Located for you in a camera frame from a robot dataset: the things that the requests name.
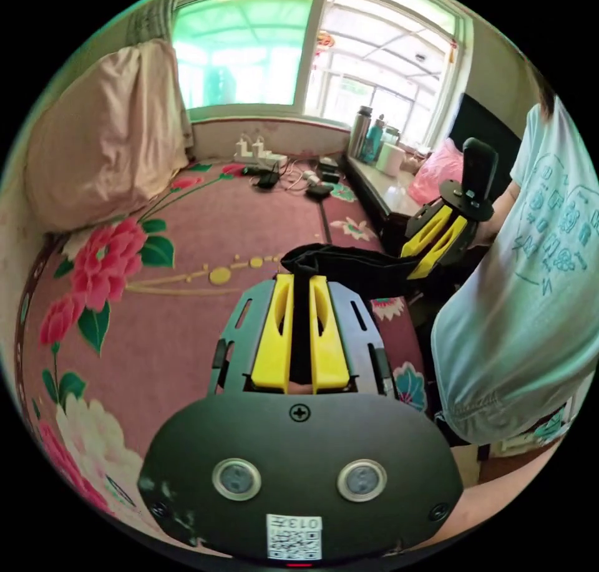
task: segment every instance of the metal plate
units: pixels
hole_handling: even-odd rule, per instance
[[[301,422],[292,410],[309,412]],[[260,492],[246,502],[214,488],[215,466],[240,458],[257,468]],[[384,491],[352,503],[338,491],[340,472],[356,460],[386,471]],[[462,493],[451,451],[436,426],[411,406],[380,395],[220,394],[175,414],[154,438],[140,476],[156,521],[184,543],[239,558],[266,560],[266,516],[321,516],[323,562],[410,547],[443,524]]]

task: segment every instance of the floral carpet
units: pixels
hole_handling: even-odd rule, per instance
[[[17,388],[32,433],[89,502],[174,543],[145,509],[137,477],[160,426],[207,394],[241,293],[299,245],[330,238],[381,250],[346,182],[323,210],[300,192],[261,193],[200,166],[145,211],[40,254],[17,326]],[[381,296],[373,311],[402,400],[427,412],[405,301]]]

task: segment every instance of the teal bottle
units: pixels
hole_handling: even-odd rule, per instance
[[[381,115],[371,126],[364,140],[360,160],[370,164],[376,158],[382,140],[382,130],[385,128],[384,115]]]

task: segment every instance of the printed graphic on shirt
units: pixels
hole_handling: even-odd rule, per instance
[[[599,247],[599,192],[570,174],[555,154],[537,160],[512,247],[515,274],[542,296],[588,274],[588,255]]]

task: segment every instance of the white plug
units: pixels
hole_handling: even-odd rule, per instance
[[[248,155],[248,142],[240,139],[235,144],[235,156],[239,156],[239,157],[243,158],[247,155]]]
[[[314,171],[304,171],[301,176],[308,182],[309,185],[318,185],[320,183],[320,179]]]
[[[254,142],[251,145],[251,154],[254,158],[262,158],[264,156],[264,144],[262,142]]]

